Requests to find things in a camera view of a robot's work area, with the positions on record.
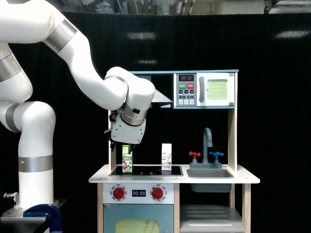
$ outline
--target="ceiling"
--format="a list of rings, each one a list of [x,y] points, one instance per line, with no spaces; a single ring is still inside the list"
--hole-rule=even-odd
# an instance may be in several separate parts
[[[7,0],[25,3],[28,0]],[[46,0],[61,12],[131,15],[311,13],[311,0]]]

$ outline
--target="oven knob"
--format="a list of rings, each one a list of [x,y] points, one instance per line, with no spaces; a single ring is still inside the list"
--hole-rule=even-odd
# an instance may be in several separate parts
[[[121,198],[124,197],[124,193],[125,193],[124,189],[121,187],[118,187],[118,188],[115,188],[115,190],[113,190],[112,194],[115,199],[120,200]]]
[[[151,193],[151,195],[152,195],[152,197],[154,199],[161,199],[163,197],[163,190],[162,190],[162,188],[159,188],[159,187],[154,188],[152,193]]]

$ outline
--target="blue clamp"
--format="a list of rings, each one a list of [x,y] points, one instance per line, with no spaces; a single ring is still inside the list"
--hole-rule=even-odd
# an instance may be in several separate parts
[[[220,152],[209,152],[209,154],[212,154],[215,156],[215,159],[218,159],[218,155],[223,156],[224,153],[220,153]]]
[[[51,204],[40,204],[30,207],[23,217],[45,216],[49,218],[50,233],[63,233],[62,216],[59,209]]]

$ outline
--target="digital clock display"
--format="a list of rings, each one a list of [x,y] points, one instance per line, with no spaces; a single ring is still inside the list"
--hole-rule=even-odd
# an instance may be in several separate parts
[[[179,81],[193,82],[194,75],[193,74],[179,75]]]
[[[146,190],[132,190],[132,197],[145,197]]]

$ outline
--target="carton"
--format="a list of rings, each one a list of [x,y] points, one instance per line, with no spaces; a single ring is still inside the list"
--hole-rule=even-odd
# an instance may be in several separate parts
[[[133,152],[128,153],[129,145],[122,146],[122,172],[133,172]]]
[[[162,143],[162,171],[172,170],[172,144]]]

